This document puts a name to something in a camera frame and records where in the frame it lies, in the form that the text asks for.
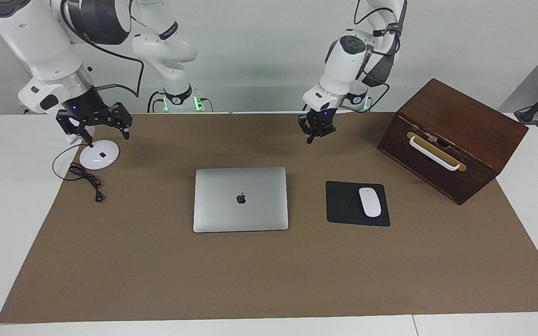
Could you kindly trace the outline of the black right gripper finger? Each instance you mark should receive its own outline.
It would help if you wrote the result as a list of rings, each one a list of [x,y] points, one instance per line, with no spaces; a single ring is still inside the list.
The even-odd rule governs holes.
[[[120,130],[125,140],[130,138],[129,127],[133,123],[132,115],[122,103],[113,105],[113,127]]]
[[[93,147],[92,131],[94,131],[94,126],[88,125],[85,120],[74,119],[68,112],[58,112],[56,120],[67,135],[73,136],[73,142],[81,139],[88,147]]]

